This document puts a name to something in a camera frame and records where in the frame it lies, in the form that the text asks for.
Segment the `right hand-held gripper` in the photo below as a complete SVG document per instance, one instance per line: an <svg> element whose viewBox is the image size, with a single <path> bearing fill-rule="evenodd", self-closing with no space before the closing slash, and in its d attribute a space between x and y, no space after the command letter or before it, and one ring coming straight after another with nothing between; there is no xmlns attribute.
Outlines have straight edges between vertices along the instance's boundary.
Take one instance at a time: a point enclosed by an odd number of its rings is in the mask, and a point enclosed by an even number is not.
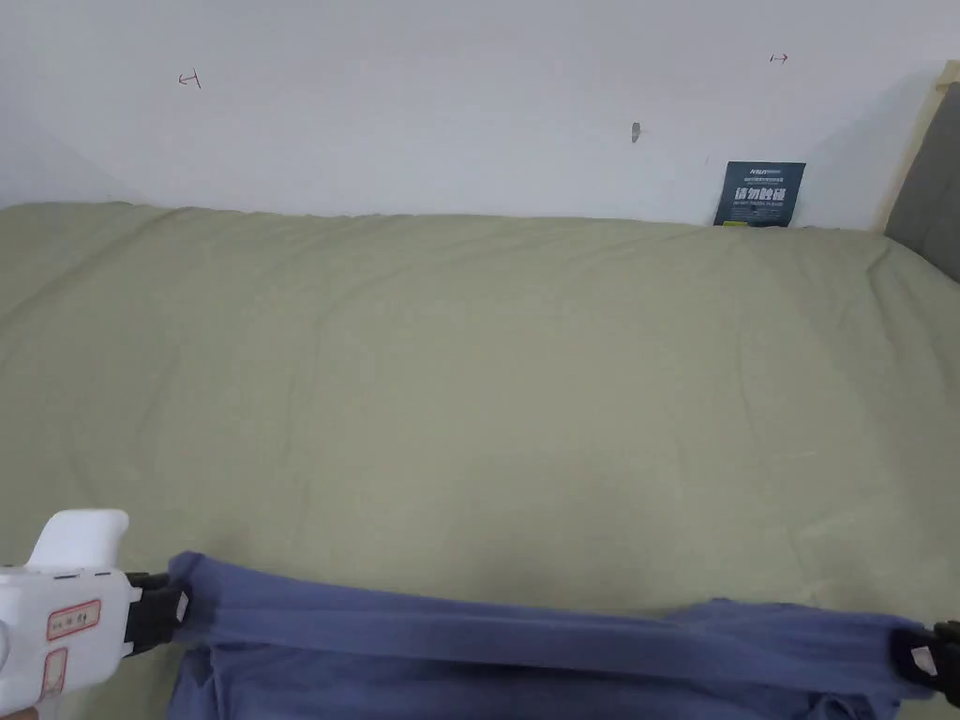
<svg viewBox="0 0 960 720"><path fill-rule="evenodd" d="M959 708L959 622L938 622L927 628L896 628L889 637L889 656L898 677L923 687L939 687Z"/></svg>

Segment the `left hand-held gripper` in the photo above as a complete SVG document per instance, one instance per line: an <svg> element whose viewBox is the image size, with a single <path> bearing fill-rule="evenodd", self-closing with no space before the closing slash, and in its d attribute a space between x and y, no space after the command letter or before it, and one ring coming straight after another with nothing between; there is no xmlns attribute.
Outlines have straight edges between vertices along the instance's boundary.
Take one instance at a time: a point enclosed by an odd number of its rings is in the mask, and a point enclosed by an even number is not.
<svg viewBox="0 0 960 720"><path fill-rule="evenodd" d="M119 509L58 512L26 564L2 567L2 708L56 709L183 626L192 599L183 579L117 567L128 524Z"/></svg>

